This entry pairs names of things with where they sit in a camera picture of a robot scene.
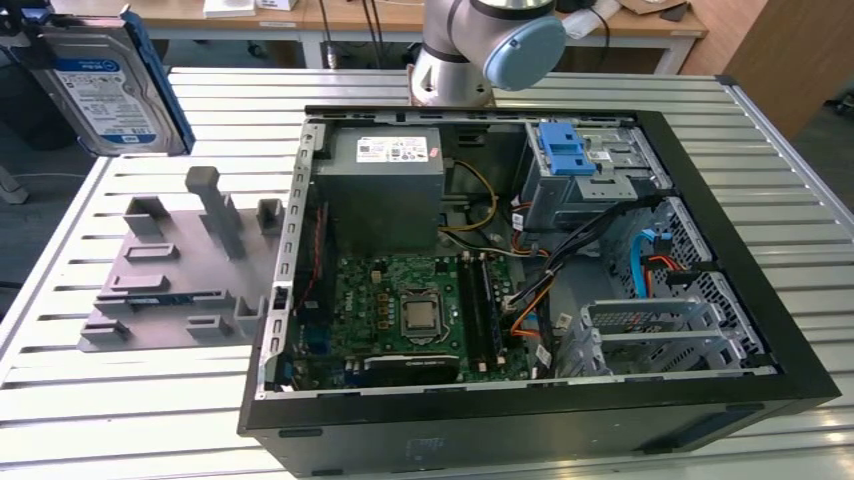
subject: wooden desk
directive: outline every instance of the wooden desk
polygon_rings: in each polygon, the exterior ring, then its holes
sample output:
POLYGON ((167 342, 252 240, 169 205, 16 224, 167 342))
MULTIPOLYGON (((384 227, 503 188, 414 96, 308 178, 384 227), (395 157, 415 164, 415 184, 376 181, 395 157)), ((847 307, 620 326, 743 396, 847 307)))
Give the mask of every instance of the wooden desk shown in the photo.
MULTIPOLYGON (((414 0, 395 0, 388 3, 376 0, 376 9, 383 24, 383 32, 418 32, 424 26, 424 9, 420 3, 402 5, 400 3, 414 2, 414 0)), ((323 30, 323 16, 320 14, 320 3, 318 0, 302 0, 306 7, 303 16, 303 28, 308 30, 323 30)), ((362 2, 354 0, 326 0, 327 16, 330 20, 330 30, 366 30, 364 11, 362 2)), ((624 8, 608 19, 612 37, 695 37, 706 36, 707 30, 696 16, 688 12, 680 22, 668 22, 658 15, 635 15, 624 8)), ((594 35, 604 36, 604 29, 594 31, 594 35)))
MULTIPOLYGON (((57 13, 116 15, 129 0, 53 0, 57 13)), ((376 7, 388 42, 420 42, 423 7, 414 0, 378 0, 376 7)), ((300 0, 292 11, 256 9, 253 17, 204 18, 204 0, 135 0, 133 11, 143 17, 151 38, 191 40, 295 40, 303 44, 306 65, 323 68, 323 17, 318 0, 300 0)), ((330 29, 336 41, 370 41, 360 0, 326 0, 330 29)), ((694 41, 707 30, 688 13, 674 23, 655 14, 638 16, 620 10, 608 19, 611 47, 656 48, 664 54, 656 74, 676 74, 694 41)), ((567 37, 567 46, 600 47, 604 30, 598 29, 580 40, 567 37)))
POLYGON ((56 13, 75 15, 117 15, 128 3, 143 17, 152 38, 189 38, 193 40, 298 40, 294 38, 257 38, 251 31, 279 32, 299 30, 308 3, 303 0, 291 11, 255 9, 252 17, 204 18, 204 0, 53 0, 56 13), (237 31, 228 36, 228 31, 237 31))
MULTIPOLYGON (((319 0, 302 0, 306 5, 302 36, 306 61, 318 58, 323 43, 323 15, 319 0)), ((326 0, 327 17, 332 39, 364 42, 371 40, 364 20, 360 0, 326 0)), ((383 38, 390 42, 420 42, 423 29, 423 6, 415 0, 376 0, 379 18, 383 26, 383 38)), ((663 49, 656 74, 679 73, 694 41, 706 36, 707 29, 692 13, 680 22, 662 20, 658 15, 635 15, 622 9, 608 19, 611 29, 611 47, 663 49)), ((567 37, 567 46, 600 47, 604 44, 604 29, 596 29, 587 37, 572 40, 567 37)), ((322 63, 308 64, 310 68, 322 68, 322 63)))

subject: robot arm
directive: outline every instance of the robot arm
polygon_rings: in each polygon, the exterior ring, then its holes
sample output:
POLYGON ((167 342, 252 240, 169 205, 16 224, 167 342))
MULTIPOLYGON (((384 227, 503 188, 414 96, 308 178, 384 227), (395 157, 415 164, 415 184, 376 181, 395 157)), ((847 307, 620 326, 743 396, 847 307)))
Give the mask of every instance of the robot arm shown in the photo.
POLYGON ((551 71, 566 41, 555 0, 430 0, 411 76, 427 106, 480 106, 491 85, 522 90, 551 71))

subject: floor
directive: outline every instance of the floor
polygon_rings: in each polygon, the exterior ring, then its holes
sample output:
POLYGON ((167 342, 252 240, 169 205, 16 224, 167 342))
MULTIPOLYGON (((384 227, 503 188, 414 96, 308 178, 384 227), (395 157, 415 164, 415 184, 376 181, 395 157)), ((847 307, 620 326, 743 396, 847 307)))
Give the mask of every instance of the floor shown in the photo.
MULTIPOLYGON (((364 67, 364 46, 348 47, 346 63, 364 67)), ((247 53, 245 42, 172 42, 167 65, 195 67, 269 67, 269 58, 247 53)), ((830 185, 849 208, 854 208, 854 118, 823 109, 794 146, 830 185)), ((0 123, 0 164, 12 175, 63 173, 85 175, 93 159, 76 146, 49 152, 32 151, 0 123)), ((24 176, 17 178, 29 191, 24 205, 0 202, 0 282, 24 282, 63 213, 77 191, 75 176, 24 176)), ((15 290, 0 287, 0 318, 15 298, 15 290)))

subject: white label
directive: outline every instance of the white label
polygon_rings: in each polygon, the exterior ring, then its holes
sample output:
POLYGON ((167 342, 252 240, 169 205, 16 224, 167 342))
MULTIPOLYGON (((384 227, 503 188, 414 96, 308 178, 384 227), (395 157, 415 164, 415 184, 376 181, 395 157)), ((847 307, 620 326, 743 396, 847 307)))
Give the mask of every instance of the white label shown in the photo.
POLYGON ((522 231, 522 229, 524 228, 524 217, 520 214, 514 213, 511 219, 512 229, 522 231))
POLYGON ((151 143, 156 132, 112 60, 56 61, 56 76, 95 132, 112 143, 151 143))
POLYGON ((558 317, 558 321, 555 322, 555 328, 566 330, 570 328, 570 322, 572 322, 572 315, 562 313, 558 317))
POLYGON ((261 27, 269 27, 269 28, 296 28, 296 24, 294 22, 257 22, 257 25, 261 27))
POLYGON ((611 154, 608 152, 606 152, 604 150, 596 151, 596 152, 587 152, 587 158, 590 160, 598 160, 600 162, 610 162, 611 161, 611 154))
POLYGON ((358 145, 359 163, 427 162, 427 137, 362 137, 358 145))
POLYGON ((543 362, 546 367, 551 367, 551 353, 548 353, 542 343, 536 346, 536 358, 539 358, 539 361, 543 362))

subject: aluminum table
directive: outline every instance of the aluminum table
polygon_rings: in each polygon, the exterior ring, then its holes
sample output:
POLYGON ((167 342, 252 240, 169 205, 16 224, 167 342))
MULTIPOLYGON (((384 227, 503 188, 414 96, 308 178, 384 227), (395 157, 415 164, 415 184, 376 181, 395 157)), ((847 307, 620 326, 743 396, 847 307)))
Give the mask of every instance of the aluminum table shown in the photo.
MULTIPOLYGON (((213 165, 239 208, 259 198, 287 200, 303 107, 403 105, 406 76, 175 69, 169 78, 199 137, 193 155, 97 160, 0 324, 3 478, 290 477, 235 434, 248 346, 84 354, 79 331, 119 252, 131 196, 157 194, 169 209, 200 208, 183 175, 213 165)), ((500 106, 666 114, 843 396, 691 454, 394 478, 851 478, 854 221, 738 87, 710 77, 560 74, 496 94, 500 106)))

